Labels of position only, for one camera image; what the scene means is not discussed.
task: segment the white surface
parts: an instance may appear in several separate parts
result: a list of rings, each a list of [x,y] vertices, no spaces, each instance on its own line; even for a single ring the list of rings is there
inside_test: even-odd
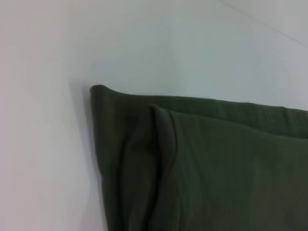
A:
[[[106,230],[94,84],[308,109],[306,1],[225,1],[1,1],[1,231]]]

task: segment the olive green towel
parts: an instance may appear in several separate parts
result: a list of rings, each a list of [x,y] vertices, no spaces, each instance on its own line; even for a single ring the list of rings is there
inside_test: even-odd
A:
[[[308,113],[91,89],[110,231],[308,230]]]

